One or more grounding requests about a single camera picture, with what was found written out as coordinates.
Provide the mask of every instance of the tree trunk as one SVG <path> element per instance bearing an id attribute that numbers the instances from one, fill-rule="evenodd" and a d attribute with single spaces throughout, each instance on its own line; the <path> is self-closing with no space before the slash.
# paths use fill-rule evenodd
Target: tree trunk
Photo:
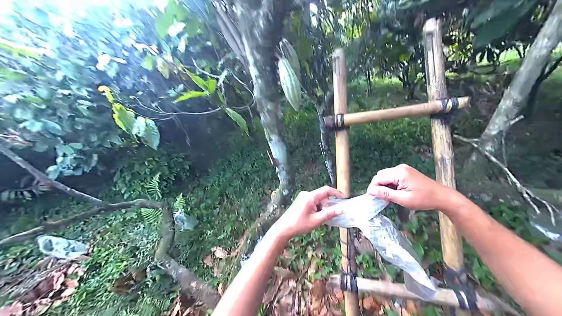
<path id="1" fill-rule="evenodd" d="M 326 123 L 324 122 L 324 115 L 326 115 L 326 109 L 332 104 L 332 99 L 334 98 L 333 91 L 328 92 L 324 100 L 318 99 L 316 102 L 316 113 L 318 114 L 318 124 L 320 127 L 320 150 L 322 151 L 322 156 L 324 157 L 324 164 L 326 165 L 326 170 L 330 176 L 330 184 L 334 185 L 336 183 L 336 174 L 334 169 L 334 153 L 332 152 L 332 134 L 328 128 L 326 128 Z"/>
<path id="2" fill-rule="evenodd" d="M 289 12 L 290 4 L 291 1 L 264 0 L 259 8 L 253 8 L 247 1 L 236 2 L 238 27 L 248 59 L 253 93 L 279 178 L 279 205 L 275 206 L 289 204 L 294 194 L 294 173 L 283 137 L 283 114 L 275 58 L 283 19 Z"/>
<path id="3" fill-rule="evenodd" d="M 562 0 L 558 0 L 544 26 L 537 34 L 527 52 L 521 68 L 500 101 L 486 130 L 482 133 L 479 145 L 490 154 L 497 156 L 501 140 L 521 110 L 526 106 L 532 84 L 541 76 L 541 71 L 549 61 L 552 50 L 562 39 Z M 474 152 L 468 161 L 469 166 L 478 159 Z"/>

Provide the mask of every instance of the tree branch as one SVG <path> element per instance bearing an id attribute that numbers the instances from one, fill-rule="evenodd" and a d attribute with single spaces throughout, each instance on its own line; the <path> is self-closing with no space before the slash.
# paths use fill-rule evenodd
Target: tree branch
<path id="1" fill-rule="evenodd" d="M 158 247 L 156 248 L 156 253 L 154 255 L 156 263 L 180 284 L 184 294 L 195 298 L 197 301 L 205 303 L 209 309 L 214 309 L 220 300 L 219 293 L 214 288 L 199 280 L 193 272 L 180 265 L 167 254 L 169 248 L 171 248 L 174 244 L 175 223 L 174 216 L 169 205 L 164 205 L 161 210 L 162 238 L 158 243 Z"/>
<path id="2" fill-rule="evenodd" d="M 49 232 L 54 232 L 54 231 L 59 231 L 61 229 L 65 229 L 72 224 L 78 223 L 82 220 L 86 220 L 86 219 L 88 219 L 88 218 L 90 218 L 94 215 L 106 214 L 106 213 L 110 213 L 110 212 L 113 212 L 113 211 L 128 209 L 128 208 L 131 208 L 131 207 L 146 207 L 146 208 L 150 208 L 150 209 L 161 209 L 162 205 L 160 203 L 157 203 L 157 202 L 138 199 L 138 200 L 134 200 L 134 201 L 128 201 L 128 202 L 121 202 L 121 203 L 107 204 L 107 205 L 99 206 L 99 207 L 94 208 L 91 211 L 76 214 L 74 216 L 71 216 L 71 217 L 68 217 L 68 218 L 65 218 L 65 219 L 61 219 L 61 220 L 57 220 L 55 222 L 46 222 L 43 225 L 37 226 L 37 227 L 32 228 L 28 231 L 18 233 L 18 234 L 9 236 L 7 238 L 4 238 L 4 239 L 0 240 L 0 247 L 6 246 L 6 245 L 13 245 L 14 243 L 24 242 L 26 240 L 32 239 L 32 238 L 34 238 L 36 236 L 39 236 L 39 235 L 43 235 L 43 234 L 46 234 L 46 233 L 49 233 Z"/>
<path id="3" fill-rule="evenodd" d="M 455 137 L 456 139 L 458 139 L 462 142 L 465 142 L 465 143 L 468 143 L 468 144 L 472 145 L 474 148 L 478 149 L 478 151 L 481 152 L 486 158 L 488 158 L 489 161 L 498 165 L 501 168 L 501 170 L 503 170 L 504 173 L 507 175 L 507 178 L 515 185 L 515 188 L 517 189 L 517 191 L 519 191 L 519 193 L 521 193 L 523 198 L 533 207 L 533 209 L 535 210 L 535 212 L 537 214 L 540 214 L 541 211 L 539 210 L 538 206 L 533 202 L 533 199 L 535 199 L 535 200 L 539 201 L 540 203 L 544 204 L 544 206 L 546 207 L 546 209 L 550 213 L 550 220 L 552 221 L 552 225 L 556 226 L 556 221 L 555 221 L 555 218 L 554 218 L 554 211 L 556 211 L 557 213 L 560 212 L 560 211 L 554 205 L 552 205 L 549 202 L 547 202 L 546 200 L 536 196 L 533 192 L 531 192 L 531 190 L 525 188 L 521 184 L 521 182 L 513 175 L 513 173 L 511 173 L 511 171 L 502 162 L 497 160 L 489 152 L 487 152 L 482 147 L 480 147 L 476 142 L 472 141 L 469 138 L 465 138 L 465 137 L 462 137 L 462 136 L 457 135 L 457 134 L 454 134 L 453 137 Z"/>
<path id="4" fill-rule="evenodd" d="M 3 142 L 0 142 L 0 152 L 6 155 L 6 157 L 10 158 L 13 162 L 17 163 L 20 167 L 27 170 L 30 174 L 32 174 L 37 180 L 40 180 L 42 183 L 50 184 L 55 188 L 65 192 L 66 194 L 74 197 L 77 200 L 88 202 L 93 205 L 103 205 L 102 200 L 87 195 L 86 193 L 82 193 L 80 191 L 74 190 L 58 181 L 49 178 L 44 173 L 33 167 L 29 162 L 25 161 L 25 159 L 15 154 L 13 151 L 11 151 L 8 148 L 8 146 L 6 146 Z"/>

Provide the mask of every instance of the plastic bag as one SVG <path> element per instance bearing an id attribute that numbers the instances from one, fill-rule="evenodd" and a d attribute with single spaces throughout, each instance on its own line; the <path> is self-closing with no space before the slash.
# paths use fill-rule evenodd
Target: plastic bag
<path id="1" fill-rule="evenodd" d="M 60 259 L 75 259 L 85 254 L 88 250 L 87 245 L 76 240 L 68 240 L 49 235 L 37 237 L 37 243 L 42 253 Z"/>
<path id="2" fill-rule="evenodd" d="M 199 223 L 199 220 L 193 215 L 186 216 L 183 214 L 182 211 L 178 211 L 174 213 L 174 221 L 176 225 L 179 227 L 179 230 L 188 230 L 190 231 Z"/>
<path id="3" fill-rule="evenodd" d="M 328 207 L 343 208 L 343 214 L 332 218 L 326 224 L 338 227 L 357 227 L 373 244 L 380 255 L 406 272 L 406 288 L 423 300 L 431 299 L 437 293 L 436 285 L 416 260 L 410 243 L 402 237 L 394 223 L 379 214 L 388 201 L 371 195 L 359 195 L 349 199 L 331 199 Z"/>

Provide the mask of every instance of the fern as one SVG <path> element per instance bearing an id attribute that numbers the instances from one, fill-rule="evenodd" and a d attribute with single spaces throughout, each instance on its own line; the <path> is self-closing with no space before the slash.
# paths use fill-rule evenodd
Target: fern
<path id="1" fill-rule="evenodd" d="M 185 197 L 183 197 L 183 193 L 180 193 L 178 196 L 176 196 L 172 208 L 177 212 L 183 211 L 185 209 Z"/>
<path id="2" fill-rule="evenodd" d="M 149 182 L 148 182 L 148 194 L 151 195 L 152 198 L 157 200 L 162 199 L 162 191 L 160 190 L 160 173 L 157 173 Z"/>
<path id="3" fill-rule="evenodd" d="M 140 209 L 141 217 L 149 225 L 158 225 L 162 219 L 162 211 L 155 209 Z"/>

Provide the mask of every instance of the finger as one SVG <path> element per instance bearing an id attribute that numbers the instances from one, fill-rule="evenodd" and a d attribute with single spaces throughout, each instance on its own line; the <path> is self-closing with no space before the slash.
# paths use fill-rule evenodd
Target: finger
<path id="1" fill-rule="evenodd" d="M 383 186 L 369 187 L 367 193 L 374 197 L 392 201 L 400 205 L 402 205 L 402 203 L 405 202 L 407 195 L 409 194 L 409 192 L 407 191 L 393 190 L 391 188 L 383 187 Z"/>
<path id="2" fill-rule="evenodd" d="M 332 188 L 330 186 L 323 186 L 321 188 L 311 191 L 310 193 L 312 193 L 312 199 L 314 204 L 320 203 L 321 201 L 328 198 L 329 196 L 335 196 L 339 198 L 346 197 L 341 191 Z"/>
<path id="3" fill-rule="evenodd" d="M 316 213 L 310 214 L 310 219 L 311 222 L 314 223 L 314 226 L 318 227 L 323 222 L 326 222 L 328 219 L 334 218 L 342 214 L 343 214 L 343 209 L 337 207 L 330 207 L 329 209 L 321 210 Z"/>
<path id="4" fill-rule="evenodd" d="M 395 177 L 396 173 L 392 172 L 390 169 L 393 168 L 380 170 L 379 173 L 372 178 L 371 183 L 369 183 L 369 188 L 374 186 L 387 186 L 389 184 L 398 186 L 398 178 Z"/>

